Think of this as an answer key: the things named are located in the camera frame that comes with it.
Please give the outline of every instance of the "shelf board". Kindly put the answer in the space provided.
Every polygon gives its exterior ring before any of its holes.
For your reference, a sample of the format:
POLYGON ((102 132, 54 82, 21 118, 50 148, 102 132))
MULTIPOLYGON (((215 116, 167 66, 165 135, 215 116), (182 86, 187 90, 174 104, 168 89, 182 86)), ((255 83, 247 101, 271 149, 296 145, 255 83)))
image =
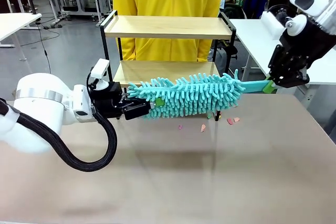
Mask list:
POLYGON ((214 62, 123 60, 113 81, 127 88, 130 82, 140 86, 140 81, 150 83, 151 79, 161 77, 175 83, 178 78, 189 80, 189 75, 198 73, 209 75, 218 74, 218 71, 214 62))
POLYGON ((116 15, 105 34, 114 38, 230 39, 232 32, 221 18, 116 15))

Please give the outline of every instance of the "yellow hoodie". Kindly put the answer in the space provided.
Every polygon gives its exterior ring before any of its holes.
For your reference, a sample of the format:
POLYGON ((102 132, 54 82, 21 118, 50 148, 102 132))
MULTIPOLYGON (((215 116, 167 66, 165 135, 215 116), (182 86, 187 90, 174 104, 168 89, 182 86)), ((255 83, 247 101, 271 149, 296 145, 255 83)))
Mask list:
MULTIPOLYGON (((217 17, 221 0, 113 0, 118 15, 217 17)), ((122 38, 124 60, 207 61, 211 40, 122 38)))

